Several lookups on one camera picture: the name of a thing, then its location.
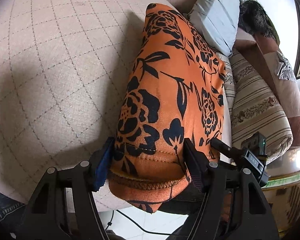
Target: black fur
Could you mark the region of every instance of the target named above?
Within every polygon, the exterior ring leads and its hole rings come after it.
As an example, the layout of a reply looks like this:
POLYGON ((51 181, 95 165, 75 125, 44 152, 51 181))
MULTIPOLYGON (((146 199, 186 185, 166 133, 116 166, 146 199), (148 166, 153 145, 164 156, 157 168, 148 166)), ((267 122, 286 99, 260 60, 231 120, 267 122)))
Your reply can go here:
POLYGON ((240 4, 238 27, 251 35, 261 33, 263 36, 275 40, 269 17, 257 1, 247 0, 240 4))

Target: orange floral fabric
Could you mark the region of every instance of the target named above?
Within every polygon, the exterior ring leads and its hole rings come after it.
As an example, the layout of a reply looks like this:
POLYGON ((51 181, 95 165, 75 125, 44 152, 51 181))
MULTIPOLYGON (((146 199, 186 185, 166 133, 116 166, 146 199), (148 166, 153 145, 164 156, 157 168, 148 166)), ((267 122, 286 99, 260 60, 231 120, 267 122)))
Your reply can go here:
POLYGON ((147 7, 109 172, 114 195, 149 213, 178 195, 191 182, 184 138, 219 158, 210 140, 222 134, 224 79, 224 62, 180 13, 147 7))

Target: silver screw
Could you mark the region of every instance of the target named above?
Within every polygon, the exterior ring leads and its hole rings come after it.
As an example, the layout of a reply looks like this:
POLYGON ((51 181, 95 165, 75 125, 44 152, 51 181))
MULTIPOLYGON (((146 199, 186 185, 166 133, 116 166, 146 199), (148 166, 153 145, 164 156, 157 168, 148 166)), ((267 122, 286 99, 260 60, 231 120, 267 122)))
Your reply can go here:
POLYGON ((216 162, 209 162, 209 166, 212 167, 212 168, 216 168, 216 167, 218 167, 218 163, 216 163, 216 162))
POLYGON ((47 173, 52 174, 52 173, 54 173, 55 170, 56 170, 55 167, 50 167, 47 169, 47 173))
POLYGON ((251 173, 251 171, 247 168, 244 168, 243 173, 249 175, 251 173))
POLYGON ((80 162, 80 166, 81 167, 87 167, 88 165, 89 165, 88 161, 82 161, 82 162, 80 162))

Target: striped pillow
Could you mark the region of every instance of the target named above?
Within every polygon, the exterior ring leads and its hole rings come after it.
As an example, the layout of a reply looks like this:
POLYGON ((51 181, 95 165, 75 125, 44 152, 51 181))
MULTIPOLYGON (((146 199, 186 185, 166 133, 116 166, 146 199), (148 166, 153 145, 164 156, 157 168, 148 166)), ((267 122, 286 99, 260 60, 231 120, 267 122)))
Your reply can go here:
POLYGON ((236 96, 231 114, 232 146, 259 131, 266 136, 267 163, 291 146, 291 128, 279 101, 257 71, 234 49, 230 58, 236 96))
POLYGON ((225 78, 224 88, 225 88, 226 98, 228 101, 228 107, 231 116, 232 106, 235 97, 235 82, 232 76, 232 69, 228 57, 226 57, 219 51, 216 51, 216 54, 219 57, 219 59, 221 59, 225 63, 226 66, 226 78, 225 78))

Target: light blue pillow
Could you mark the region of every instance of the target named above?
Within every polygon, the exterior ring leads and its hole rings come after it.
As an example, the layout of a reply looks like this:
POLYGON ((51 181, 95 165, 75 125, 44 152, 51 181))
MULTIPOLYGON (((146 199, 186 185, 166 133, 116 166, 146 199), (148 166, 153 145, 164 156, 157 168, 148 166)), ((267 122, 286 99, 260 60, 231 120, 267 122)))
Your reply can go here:
POLYGON ((237 34, 239 0, 197 0, 189 13, 191 24, 206 42, 229 57, 237 34))

